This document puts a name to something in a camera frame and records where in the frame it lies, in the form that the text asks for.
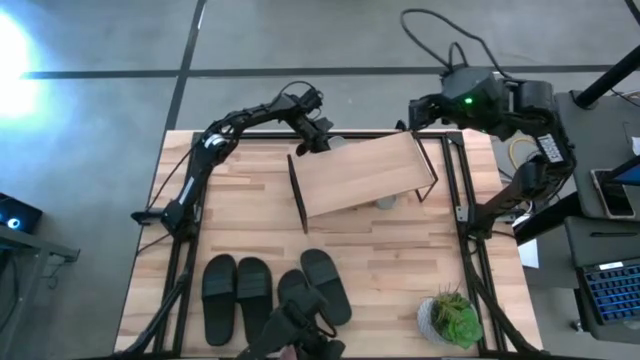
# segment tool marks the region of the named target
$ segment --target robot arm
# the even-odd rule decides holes
[[[193,161],[179,196],[171,200],[162,211],[147,210],[131,216],[140,224],[149,218],[160,218],[172,236],[189,233],[189,221],[193,205],[206,187],[213,169],[222,164],[238,145],[242,133],[251,127],[272,121],[285,121],[303,140],[297,154],[329,150],[327,131],[333,124],[326,118],[312,121],[308,114],[322,105],[322,94],[310,88],[301,97],[278,94],[269,104],[234,111],[223,119],[214,121],[191,149]]]
[[[521,131],[532,136],[540,155],[520,166],[511,184],[486,204],[477,205],[468,235],[491,238],[496,218],[523,201],[547,199],[571,176],[575,158],[554,113],[553,89],[544,81],[496,79],[484,68],[459,67],[442,78],[443,90],[409,103],[409,129],[437,119],[504,141]]]
[[[235,360],[263,360],[287,345],[295,347],[299,360],[339,360],[344,343],[329,340],[327,333],[315,323],[316,314],[326,304],[324,297],[313,288],[298,292],[269,315],[260,337]]]

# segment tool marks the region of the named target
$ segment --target gray floor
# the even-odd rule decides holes
[[[0,71],[179,69],[196,3],[5,0],[0,30],[9,36],[0,43],[8,42],[12,51],[3,53]],[[503,65],[611,64],[636,46],[640,35],[619,0],[209,0],[192,68],[435,66],[398,24],[399,12],[408,7],[440,11],[483,36]],[[6,30],[12,29],[7,19],[22,36]],[[440,53],[458,40],[472,64],[489,64],[477,44],[444,24],[418,15],[409,24]],[[566,91],[584,88],[599,74],[514,75],[548,80]],[[291,79],[189,79],[176,128],[201,129],[228,111],[266,102]],[[324,92],[323,113],[337,128],[389,128],[406,119],[409,99],[439,90],[431,75],[304,79]],[[633,75],[619,90],[637,88],[638,80]],[[0,191],[44,210],[41,233],[47,238],[82,248],[78,263],[60,271],[57,288],[42,285],[15,357],[106,355],[113,348],[140,233],[128,214],[149,195],[176,80],[3,83],[12,87],[0,84],[0,153],[10,154],[3,156]],[[496,156],[512,171],[506,146],[495,143]],[[531,150],[518,146],[519,160]],[[562,239],[558,232],[548,236]],[[568,290],[530,290],[547,350],[636,357],[638,346],[574,334],[567,326],[576,316]]]

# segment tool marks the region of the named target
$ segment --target wooden table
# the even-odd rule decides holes
[[[490,138],[472,131],[463,134],[476,198],[484,202],[502,187]],[[189,149],[192,135],[191,131],[167,133],[154,194]],[[458,284],[461,291],[466,292],[440,142],[422,140],[440,177],[424,203],[410,192],[399,196],[391,210],[366,205],[320,215],[309,219],[306,235],[301,229],[287,172],[286,154],[295,153],[298,142],[243,140],[210,177],[182,355],[234,357],[246,346],[239,306],[236,307],[235,333],[229,344],[211,347],[204,339],[200,288],[202,271],[211,258],[222,253],[231,254],[236,261],[247,256],[259,257],[269,265],[275,287],[284,272],[299,268],[299,256],[308,248],[320,248],[332,256],[347,290],[353,317],[338,327],[339,339],[347,345],[345,357],[477,354],[475,347],[465,351],[432,344],[417,330],[416,311],[423,298]],[[456,148],[451,149],[460,194],[466,201]],[[178,194],[185,171],[186,164],[183,164],[156,206],[164,206]],[[510,231],[506,226],[496,228]],[[161,225],[146,228],[140,246],[164,233]],[[171,240],[167,239],[137,258],[116,350],[130,345],[158,309],[170,248]],[[541,348],[515,241],[494,235],[487,242],[487,250],[498,302],[524,337]],[[166,348],[171,347],[169,341],[173,338],[177,306],[174,308]],[[489,348],[493,348],[486,310],[483,317]]]

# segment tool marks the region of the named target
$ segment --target laptop keyboard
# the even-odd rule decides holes
[[[584,267],[582,276],[601,325],[640,319],[640,259]]]

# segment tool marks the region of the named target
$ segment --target wooden board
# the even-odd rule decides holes
[[[475,132],[464,132],[464,137],[478,201],[486,201],[501,189],[490,139]],[[188,150],[191,138],[192,132],[167,133],[154,193]],[[297,142],[242,141],[209,179],[183,356],[233,357],[246,346],[239,306],[229,344],[211,347],[204,339],[200,287],[202,271],[212,257],[229,253],[236,261],[246,256],[264,259],[272,271],[275,287],[285,271],[299,267],[300,254],[312,247],[333,257],[353,307],[351,321],[338,327],[339,338],[347,345],[345,357],[476,354],[475,348],[464,351],[431,344],[417,330],[416,311],[424,297],[433,296],[448,285],[460,284],[463,292],[466,289],[441,145],[436,140],[423,140],[423,144],[440,177],[424,203],[419,203],[415,194],[405,193],[391,210],[365,205],[319,215],[309,219],[309,233],[305,235],[286,161],[286,154],[295,152]],[[451,149],[457,163],[455,147]],[[176,196],[185,171],[186,164],[169,181],[158,206]],[[463,195],[459,168],[456,173]],[[163,233],[159,225],[145,229],[141,246]],[[137,258],[116,349],[130,345],[157,310],[170,247],[167,240]],[[487,243],[487,250],[501,307],[523,336],[540,348],[540,335],[515,242],[505,236],[494,236]],[[168,348],[175,312],[174,309],[169,322]],[[483,317],[487,340],[494,344],[486,310]]]
[[[410,133],[293,157],[307,217],[420,189],[434,178]]]

